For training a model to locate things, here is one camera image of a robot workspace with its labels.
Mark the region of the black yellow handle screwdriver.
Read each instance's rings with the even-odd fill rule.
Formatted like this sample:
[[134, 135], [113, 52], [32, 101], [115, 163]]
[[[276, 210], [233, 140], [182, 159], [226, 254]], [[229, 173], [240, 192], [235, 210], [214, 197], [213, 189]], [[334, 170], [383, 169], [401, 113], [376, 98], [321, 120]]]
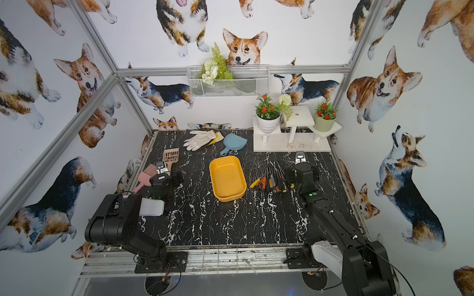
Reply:
[[271, 174], [274, 176], [274, 179], [275, 179], [276, 192], [281, 192], [281, 185], [280, 185], [280, 180], [278, 178], [278, 172], [276, 171], [276, 168], [273, 162], [270, 162], [270, 169], [271, 169]]

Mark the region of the yellow plastic storage box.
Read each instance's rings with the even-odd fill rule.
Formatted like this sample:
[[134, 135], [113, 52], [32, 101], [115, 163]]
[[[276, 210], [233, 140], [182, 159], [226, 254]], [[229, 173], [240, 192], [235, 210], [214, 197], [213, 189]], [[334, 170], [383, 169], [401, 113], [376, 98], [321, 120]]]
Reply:
[[247, 184], [241, 163], [236, 156], [214, 159], [209, 170], [214, 196], [220, 202], [231, 202], [244, 196]]

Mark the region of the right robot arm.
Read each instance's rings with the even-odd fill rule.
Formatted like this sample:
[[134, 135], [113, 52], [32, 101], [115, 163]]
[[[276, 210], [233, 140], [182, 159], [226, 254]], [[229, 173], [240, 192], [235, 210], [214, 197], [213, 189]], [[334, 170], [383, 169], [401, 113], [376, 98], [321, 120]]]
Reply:
[[369, 241], [352, 227], [318, 193], [319, 172], [298, 151], [295, 164], [284, 171], [285, 180], [295, 187], [300, 207], [323, 228], [323, 236], [308, 239], [298, 257], [305, 265], [327, 267], [339, 277], [349, 296], [393, 296], [396, 285], [384, 246]]

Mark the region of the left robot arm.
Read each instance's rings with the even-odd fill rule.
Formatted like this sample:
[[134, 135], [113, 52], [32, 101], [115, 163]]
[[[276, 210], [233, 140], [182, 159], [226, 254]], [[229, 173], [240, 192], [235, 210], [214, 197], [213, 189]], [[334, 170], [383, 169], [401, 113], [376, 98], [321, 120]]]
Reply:
[[164, 243], [138, 229], [140, 218], [160, 217], [165, 201], [182, 183], [180, 173], [172, 173], [172, 163], [149, 166], [134, 191], [107, 195], [85, 229], [90, 243], [113, 245], [135, 254], [137, 261], [165, 261]]

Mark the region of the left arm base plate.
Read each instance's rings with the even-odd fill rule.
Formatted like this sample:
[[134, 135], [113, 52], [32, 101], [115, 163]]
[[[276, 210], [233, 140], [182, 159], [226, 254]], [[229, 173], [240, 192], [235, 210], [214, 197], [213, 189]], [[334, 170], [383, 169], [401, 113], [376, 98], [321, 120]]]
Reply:
[[157, 258], [136, 255], [136, 274], [184, 272], [188, 261], [188, 252], [171, 252]]

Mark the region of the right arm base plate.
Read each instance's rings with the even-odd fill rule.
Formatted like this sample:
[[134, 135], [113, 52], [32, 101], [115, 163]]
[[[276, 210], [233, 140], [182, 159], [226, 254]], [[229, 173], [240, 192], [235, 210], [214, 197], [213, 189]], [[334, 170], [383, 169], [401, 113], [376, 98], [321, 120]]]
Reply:
[[286, 259], [283, 263], [287, 264], [290, 270], [309, 268], [317, 269], [322, 265], [314, 259], [311, 251], [306, 246], [296, 249], [286, 249], [285, 254]]

